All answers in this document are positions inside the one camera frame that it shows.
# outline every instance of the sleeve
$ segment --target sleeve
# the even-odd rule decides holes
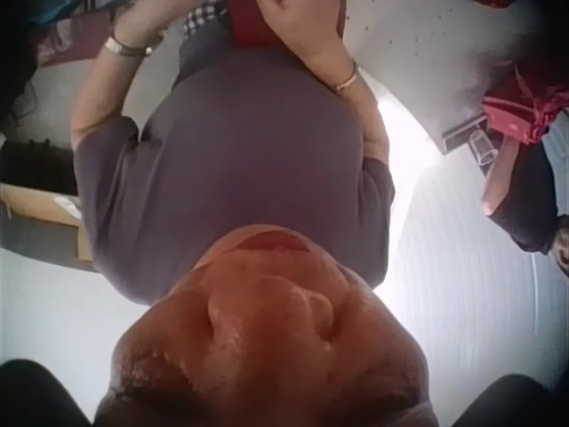
[[[359,246],[360,269],[372,287],[383,283],[389,264],[389,226],[396,190],[391,172],[379,160],[366,158],[359,197],[362,235]]]
[[[89,134],[77,147],[77,188],[92,245],[109,225],[124,182],[124,160],[137,146],[138,135],[138,127],[132,119],[119,117]]]
[[[395,184],[389,167],[374,158],[364,159],[364,193],[369,192],[381,201],[381,209],[389,213],[395,201]]]
[[[555,180],[542,144],[523,146],[508,195],[490,216],[525,252],[547,254],[558,218]]]

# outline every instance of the hand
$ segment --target hand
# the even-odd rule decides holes
[[[340,0],[257,0],[267,24],[301,60],[337,50]]]

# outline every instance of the cheek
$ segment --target cheek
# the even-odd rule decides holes
[[[128,330],[113,356],[113,384],[148,359],[163,359],[186,377],[195,378],[204,363],[212,326],[207,316],[207,299],[199,292],[182,292],[162,301]]]
[[[427,392],[421,348],[380,300],[367,292],[353,293],[340,315],[331,397],[340,393],[377,399],[398,390]]]

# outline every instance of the lips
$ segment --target lips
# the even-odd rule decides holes
[[[253,251],[286,251],[286,252],[312,252],[307,242],[284,231],[268,231],[261,233],[237,246],[236,249]]]

